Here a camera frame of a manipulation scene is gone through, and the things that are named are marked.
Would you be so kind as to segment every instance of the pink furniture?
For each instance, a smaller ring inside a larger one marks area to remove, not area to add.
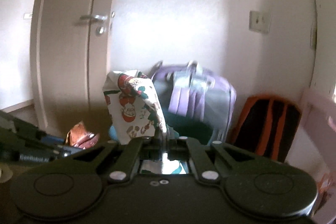
[[[336,128],[329,125],[329,117],[336,121],[336,103],[316,90],[307,89],[303,93],[300,108],[300,126],[314,142],[330,172],[336,171]],[[331,224],[336,219],[336,195],[314,215],[317,224]]]

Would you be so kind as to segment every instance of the power outlet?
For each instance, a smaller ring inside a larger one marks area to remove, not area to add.
[[[271,24],[270,13],[250,11],[250,26],[251,31],[267,34]]]

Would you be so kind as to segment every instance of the beige door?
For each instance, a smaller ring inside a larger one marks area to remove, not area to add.
[[[114,2],[35,0],[31,73],[42,130],[64,137],[84,120],[90,131],[106,137],[110,118],[102,87],[109,71],[107,52]],[[88,15],[106,19],[85,19]]]

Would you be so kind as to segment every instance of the backpack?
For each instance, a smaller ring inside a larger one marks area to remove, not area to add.
[[[236,101],[232,85],[196,61],[162,63],[153,67],[149,77],[167,124],[181,136],[196,138],[202,144],[225,140]]]
[[[284,162],[301,119],[294,103],[276,95],[247,99],[231,143],[239,148]]]

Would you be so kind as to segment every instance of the purple backpack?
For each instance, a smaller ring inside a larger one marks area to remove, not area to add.
[[[195,61],[187,65],[162,63],[157,63],[149,75],[162,108],[210,126],[213,129],[210,142],[224,141],[236,101],[232,85]]]

